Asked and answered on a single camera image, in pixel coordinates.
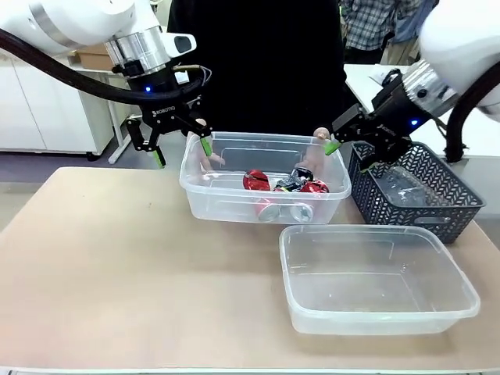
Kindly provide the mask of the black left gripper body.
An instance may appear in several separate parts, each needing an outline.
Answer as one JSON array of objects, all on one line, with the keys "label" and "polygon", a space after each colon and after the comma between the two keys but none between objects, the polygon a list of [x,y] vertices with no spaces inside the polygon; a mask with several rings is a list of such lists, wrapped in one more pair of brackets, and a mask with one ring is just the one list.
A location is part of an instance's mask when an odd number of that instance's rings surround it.
[{"label": "black left gripper body", "polygon": [[142,121],[159,134],[175,130],[202,134],[200,115],[188,104],[195,100],[201,91],[202,74],[200,72],[193,73],[186,84],[179,84],[173,66],[167,64],[154,73],[128,78],[127,83],[132,91],[140,91],[147,96],[181,93],[179,98],[169,98],[159,104],[139,105]]}]

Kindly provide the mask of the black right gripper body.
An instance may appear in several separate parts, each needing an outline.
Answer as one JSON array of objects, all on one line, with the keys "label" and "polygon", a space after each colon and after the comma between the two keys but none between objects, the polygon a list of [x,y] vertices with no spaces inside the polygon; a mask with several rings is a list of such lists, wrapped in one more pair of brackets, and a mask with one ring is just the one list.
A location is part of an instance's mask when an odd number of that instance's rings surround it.
[{"label": "black right gripper body", "polygon": [[369,140],[376,155],[404,155],[412,147],[404,120],[411,103],[406,96],[402,78],[396,77],[372,99],[369,114]]}]

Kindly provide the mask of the person left hand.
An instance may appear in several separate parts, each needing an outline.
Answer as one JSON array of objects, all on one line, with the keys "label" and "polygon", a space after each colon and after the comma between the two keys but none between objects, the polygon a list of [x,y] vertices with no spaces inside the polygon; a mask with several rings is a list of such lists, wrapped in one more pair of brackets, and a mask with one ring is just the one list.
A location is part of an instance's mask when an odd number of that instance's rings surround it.
[{"label": "person left hand", "polygon": [[316,138],[316,142],[307,148],[302,161],[295,166],[306,168],[314,177],[318,177],[323,170],[325,158],[323,146],[330,140],[330,132],[325,127],[319,127],[314,130],[313,137]]}]

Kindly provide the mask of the person right hand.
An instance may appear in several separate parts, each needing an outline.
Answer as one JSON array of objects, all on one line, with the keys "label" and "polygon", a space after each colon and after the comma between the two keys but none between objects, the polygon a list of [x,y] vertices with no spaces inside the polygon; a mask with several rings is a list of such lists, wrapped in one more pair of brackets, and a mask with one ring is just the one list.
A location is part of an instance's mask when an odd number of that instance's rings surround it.
[{"label": "person right hand", "polygon": [[[210,155],[206,155],[203,145],[209,145],[211,150]],[[225,164],[225,160],[213,151],[213,140],[210,136],[203,138],[200,141],[200,144],[193,148],[190,152],[190,157],[194,165],[198,167],[201,173],[209,173],[213,171],[212,163],[219,163],[221,165]]]}]

